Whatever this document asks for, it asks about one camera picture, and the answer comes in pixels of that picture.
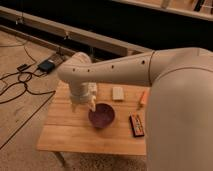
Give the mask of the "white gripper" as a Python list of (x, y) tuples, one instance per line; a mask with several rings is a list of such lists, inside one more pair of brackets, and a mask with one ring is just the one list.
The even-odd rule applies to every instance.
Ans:
[(89, 109), (92, 112), (96, 111), (96, 95), (97, 95), (97, 84), (96, 83), (81, 83), (81, 84), (70, 84), (70, 99), (72, 103), (72, 112), (77, 109), (77, 104), (89, 103)]

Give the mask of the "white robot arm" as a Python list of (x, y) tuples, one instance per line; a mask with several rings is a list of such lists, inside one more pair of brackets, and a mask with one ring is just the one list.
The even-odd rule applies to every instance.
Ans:
[(82, 52), (58, 69), (76, 104), (90, 83), (145, 86), (147, 171), (213, 171), (213, 52), (157, 50), (93, 63)]

